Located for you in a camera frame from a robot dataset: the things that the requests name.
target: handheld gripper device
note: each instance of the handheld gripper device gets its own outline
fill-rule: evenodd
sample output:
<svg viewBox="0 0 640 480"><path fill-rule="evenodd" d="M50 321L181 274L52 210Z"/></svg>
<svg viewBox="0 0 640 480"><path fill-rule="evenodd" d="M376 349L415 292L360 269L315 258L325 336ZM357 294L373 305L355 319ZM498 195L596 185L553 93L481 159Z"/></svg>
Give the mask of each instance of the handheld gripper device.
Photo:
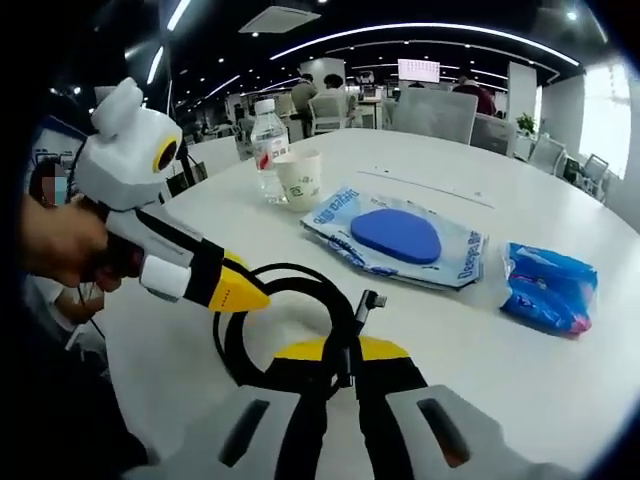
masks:
<svg viewBox="0 0 640 480"><path fill-rule="evenodd" d="M182 130L167 115L141 107L142 91L123 80L98 106L98 131L80 153L78 189L97 205L110 234L101 262L166 300L186 298L212 311L238 312L269 305L264 285L233 253L167 214L160 192ZM130 272L133 251L142 264Z"/></svg>

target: crumpled blue package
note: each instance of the crumpled blue package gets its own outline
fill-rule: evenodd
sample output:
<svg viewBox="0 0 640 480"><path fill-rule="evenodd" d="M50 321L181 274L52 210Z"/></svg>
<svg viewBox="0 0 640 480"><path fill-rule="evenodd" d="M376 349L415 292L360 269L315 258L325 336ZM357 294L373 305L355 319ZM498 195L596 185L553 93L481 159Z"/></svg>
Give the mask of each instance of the crumpled blue package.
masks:
<svg viewBox="0 0 640 480"><path fill-rule="evenodd" d="M351 221L383 208L403 210L428 220L442 244L440 258L429 265L414 265L358 243L351 235ZM370 273L437 290L459 290L482 276L482 254L488 237L407 200L345 187L301 223L332 251Z"/></svg>
<svg viewBox="0 0 640 480"><path fill-rule="evenodd" d="M560 333L591 328L590 305L598 273L575 258L509 243L505 266L511 296L502 310Z"/></svg>

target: seated person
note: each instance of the seated person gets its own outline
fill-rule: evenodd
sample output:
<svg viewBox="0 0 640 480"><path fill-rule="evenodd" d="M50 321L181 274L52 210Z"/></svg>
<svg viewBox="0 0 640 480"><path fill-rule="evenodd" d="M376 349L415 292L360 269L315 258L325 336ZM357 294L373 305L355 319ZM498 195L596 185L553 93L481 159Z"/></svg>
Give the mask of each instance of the seated person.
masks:
<svg viewBox="0 0 640 480"><path fill-rule="evenodd" d="M325 92L320 92L315 98L333 96L339 97L344 102L347 112L347 127L352 126L356 119L356 107L357 100L354 95L348 94L341 87L344 85L344 80L340 75L336 75L335 73L330 73L326 77L324 77L324 85L327 87Z"/></svg>
<svg viewBox="0 0 640 480"><path fill-rule="evenodd" d="M471 80L471 78L471 70L469 70L468 68L461 68L460 78L458 79L458 83L460 85L454 88L453 91L475 95L476 97L478 97L478 106L476 107L476 112L493 117L496 114L496 106L493 103L493 98L491 97L489 92L480 87L480 85Z"/></svg>

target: blue plastic bag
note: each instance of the blue plastic bag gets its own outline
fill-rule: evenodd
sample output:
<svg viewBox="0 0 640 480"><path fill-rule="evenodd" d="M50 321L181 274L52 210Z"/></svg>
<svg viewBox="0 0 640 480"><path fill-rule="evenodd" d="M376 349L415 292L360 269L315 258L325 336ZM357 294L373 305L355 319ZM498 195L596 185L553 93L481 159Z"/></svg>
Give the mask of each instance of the blue plastic bag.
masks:
<svg viewBox="0 0 640 480"><path fill-rule="evenodd" d="M561 333L591 328L598 273L575 258L517 243L507 246L511 296L502 310Z"/></svg>

